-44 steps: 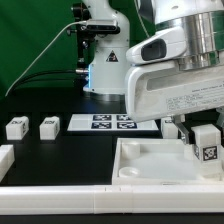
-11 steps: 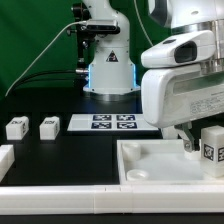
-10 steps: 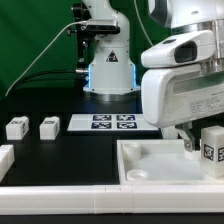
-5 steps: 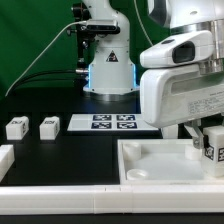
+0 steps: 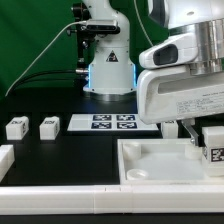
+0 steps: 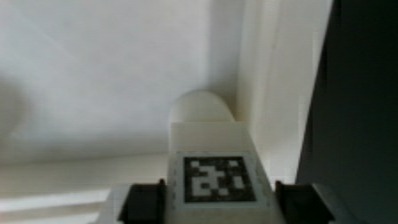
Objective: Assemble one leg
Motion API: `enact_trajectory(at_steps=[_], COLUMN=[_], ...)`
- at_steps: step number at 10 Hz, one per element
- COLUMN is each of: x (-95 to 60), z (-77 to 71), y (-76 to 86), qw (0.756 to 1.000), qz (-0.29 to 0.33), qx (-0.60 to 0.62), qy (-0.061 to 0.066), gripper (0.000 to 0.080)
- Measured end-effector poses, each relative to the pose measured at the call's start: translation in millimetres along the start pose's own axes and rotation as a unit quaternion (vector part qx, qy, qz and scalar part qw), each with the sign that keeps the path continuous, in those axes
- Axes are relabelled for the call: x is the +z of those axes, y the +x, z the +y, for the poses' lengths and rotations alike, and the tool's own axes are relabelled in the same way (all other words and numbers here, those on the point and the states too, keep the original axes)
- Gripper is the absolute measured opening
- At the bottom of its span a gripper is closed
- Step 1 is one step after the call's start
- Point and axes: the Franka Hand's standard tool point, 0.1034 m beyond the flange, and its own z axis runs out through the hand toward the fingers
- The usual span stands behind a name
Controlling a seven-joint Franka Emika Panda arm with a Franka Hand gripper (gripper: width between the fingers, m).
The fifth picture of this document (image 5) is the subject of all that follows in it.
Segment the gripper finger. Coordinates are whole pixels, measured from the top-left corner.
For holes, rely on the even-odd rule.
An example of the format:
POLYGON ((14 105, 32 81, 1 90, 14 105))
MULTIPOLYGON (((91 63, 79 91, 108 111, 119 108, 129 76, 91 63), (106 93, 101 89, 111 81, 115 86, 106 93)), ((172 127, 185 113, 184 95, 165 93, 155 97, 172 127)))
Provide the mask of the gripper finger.
POLYGON ((195 120, 194 119, 184 119, 181 121, 182 125, 184 128, 187 130, 187 132, 191 136, 191 143, 195 146, 199 146, 199 135, 193 128, 195 125, 195 120))

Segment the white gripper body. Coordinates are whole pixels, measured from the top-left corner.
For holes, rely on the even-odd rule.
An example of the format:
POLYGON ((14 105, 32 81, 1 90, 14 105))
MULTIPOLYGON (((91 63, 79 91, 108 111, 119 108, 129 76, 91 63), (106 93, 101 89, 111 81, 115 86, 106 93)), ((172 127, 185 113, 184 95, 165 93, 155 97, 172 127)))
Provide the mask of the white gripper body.
POLYGON ((145 124, 224 113, 224 72, 191 76, 187 65, 144 70, 137 108, 145 124))

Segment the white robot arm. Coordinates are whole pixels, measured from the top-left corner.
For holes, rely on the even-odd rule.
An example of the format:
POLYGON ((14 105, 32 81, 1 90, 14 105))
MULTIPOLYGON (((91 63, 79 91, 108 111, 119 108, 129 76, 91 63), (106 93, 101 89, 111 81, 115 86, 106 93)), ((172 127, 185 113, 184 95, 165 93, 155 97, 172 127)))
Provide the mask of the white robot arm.
POLYGON ((127 18, 109 0, 82 1, 91 15, 84 29, 97 40, 84 90, 104 100, 136 91, 144 123, 180 120, 200 146, 194 119, 224 113, 224 0, 148 0, 149 17, 169 37, 140 54, 140 74, 127 18))

